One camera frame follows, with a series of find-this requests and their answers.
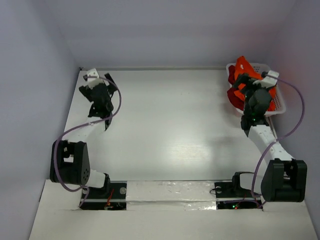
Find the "orange t-shirt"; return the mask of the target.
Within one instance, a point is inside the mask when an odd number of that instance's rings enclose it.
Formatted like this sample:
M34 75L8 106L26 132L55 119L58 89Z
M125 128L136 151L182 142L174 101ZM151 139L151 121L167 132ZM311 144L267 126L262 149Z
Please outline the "orange t-shirt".
M250 76L250 80L247 84L253 84L253 85L255 85L255 87L262 87L261 80L263 78L261 76L261 73L256 72L244 56L238 57L234 66L235 66L235 73L234 73L235 80L237 79L239 74L248 74ZM267 110L270 112L274 111L276 109L276 106L273 103L273 98L276 95L276 88L277 88L277 84L276 84L276 86L274 86L272 88L267 88L267 90L269 91L269 93L272 97L271 103L270 103L269 108Z

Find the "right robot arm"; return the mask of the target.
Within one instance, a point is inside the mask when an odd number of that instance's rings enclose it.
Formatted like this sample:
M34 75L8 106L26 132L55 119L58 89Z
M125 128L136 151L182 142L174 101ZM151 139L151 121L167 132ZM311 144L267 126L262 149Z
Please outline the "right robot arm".
M279 74L263 72L262 79L241 73L233 87L244 84L244 109L241 129L261 152L251 183L251 196L265 202L302 202L305 199L307 164L290 155L280 141L292 135L299 124L282 137L275 137L265 113L272 101L270 89L279 82Z

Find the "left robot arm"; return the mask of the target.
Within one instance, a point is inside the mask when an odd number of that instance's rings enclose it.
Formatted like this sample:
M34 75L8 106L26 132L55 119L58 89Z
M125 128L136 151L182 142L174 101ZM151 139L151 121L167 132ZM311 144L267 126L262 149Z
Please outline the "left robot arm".
M49 178L68 191L72 190L69 185L76 185L104 198L111 191L110 178L91 168L88 141L104 133L119 112L112 103L119 89L112 80L96 78L78 90L91 104L86 122L67 130L52 144Z

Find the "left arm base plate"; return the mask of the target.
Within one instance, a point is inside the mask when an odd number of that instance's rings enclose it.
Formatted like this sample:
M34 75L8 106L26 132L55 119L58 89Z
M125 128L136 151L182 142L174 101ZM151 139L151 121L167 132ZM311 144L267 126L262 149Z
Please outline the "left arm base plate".
M127 182L111 181L108 190L89 188L89 195L80 206L81 210L122 211L127 209Z

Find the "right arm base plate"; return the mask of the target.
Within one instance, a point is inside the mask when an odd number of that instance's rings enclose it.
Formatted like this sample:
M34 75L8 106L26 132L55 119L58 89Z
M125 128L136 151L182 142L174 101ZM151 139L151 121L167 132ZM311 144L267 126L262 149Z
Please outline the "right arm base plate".
M210 190L215 196L218 210L262 209L262 200L258 193L253 197L251 190L234 186L231 181L218 181Z

